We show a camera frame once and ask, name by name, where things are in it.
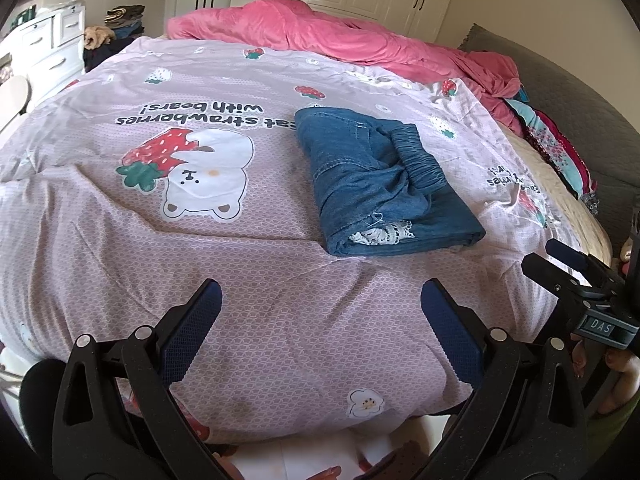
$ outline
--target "pink comforter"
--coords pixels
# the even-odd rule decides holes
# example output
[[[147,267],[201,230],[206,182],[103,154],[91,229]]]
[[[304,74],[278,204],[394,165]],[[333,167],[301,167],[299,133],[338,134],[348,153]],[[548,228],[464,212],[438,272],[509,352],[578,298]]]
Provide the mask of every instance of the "pink comforter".
[[[411,81],[465,81],[494,119],[522,134],[513,111],[501,100],[520,89],[513,59],[399,36],[366,20],[336,18],[300,0],[256,0],[243,7],[199,9],[167,23],[172,40],[221,40],[274,50],[315,52],[344,62],[379,65]]]

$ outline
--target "blue gripper pad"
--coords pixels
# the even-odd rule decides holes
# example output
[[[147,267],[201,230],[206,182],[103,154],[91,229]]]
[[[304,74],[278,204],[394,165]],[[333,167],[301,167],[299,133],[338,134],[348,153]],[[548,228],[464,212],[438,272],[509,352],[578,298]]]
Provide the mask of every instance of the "blue gripper pad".
[[[161,348],[160,380],[165,388],[181,381],[222,309],[218,282],[207,280],[187,303],[187,311]]]
[[[422,312],[433,328],[458,379],[463,383],[471,384],[473,389],[478,389],[484,376],[483,352],[472,333],[472,330],[478,327],[465,325],[459,316],[459,312],[461,313],[465,308],[456,304],[438,280],[429,280],[424,284],[420,302]],[[480,326],[484,327],[472,310],[465,310],[468,310],[478,320]]]
[[[587,258],[584,254],[566,246],[561,241],[552,238],[546,245],[546,254],[553,256],[556,260],[571,267],[573,270],[581,272],[587,269]]]

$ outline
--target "cabinet handle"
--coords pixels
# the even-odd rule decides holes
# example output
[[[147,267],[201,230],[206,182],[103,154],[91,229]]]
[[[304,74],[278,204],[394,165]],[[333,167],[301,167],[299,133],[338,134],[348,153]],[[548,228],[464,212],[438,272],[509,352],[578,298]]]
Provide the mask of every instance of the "cabinet handle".
[[[55,65],[52,65],[49,67],[49,70],[53,70],[55,67],[62,65],[64,62],[66,61],[66,57],[63,57],[59,62],[57,62]]]

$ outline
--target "gray headboard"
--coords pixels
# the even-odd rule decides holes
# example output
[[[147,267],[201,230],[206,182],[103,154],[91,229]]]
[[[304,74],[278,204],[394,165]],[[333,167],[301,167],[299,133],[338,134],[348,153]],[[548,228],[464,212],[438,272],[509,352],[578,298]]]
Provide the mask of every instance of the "gray headboard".
[[[634,196],[640,193],[640,134],[590,86],[528,48],[474,25],[460,49],[513,58],[531,106],[558,124],[598,181],[598,221],[617,255],[629,236]]]

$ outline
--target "green strawberry leaf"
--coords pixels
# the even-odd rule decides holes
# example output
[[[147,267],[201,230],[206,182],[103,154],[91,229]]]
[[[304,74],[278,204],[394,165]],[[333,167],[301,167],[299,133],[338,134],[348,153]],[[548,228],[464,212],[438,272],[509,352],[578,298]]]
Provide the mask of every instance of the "green strawberry leaf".
[[[158,165],[154,162],[145,164],[137,160],[130,166],[120,166],[116,168],[116,172],[124,175],[124,185],[127,187],[140,186],[142,191],[153,191],[156,187],[156,178],[164,176],[162,171],[158,170]]]

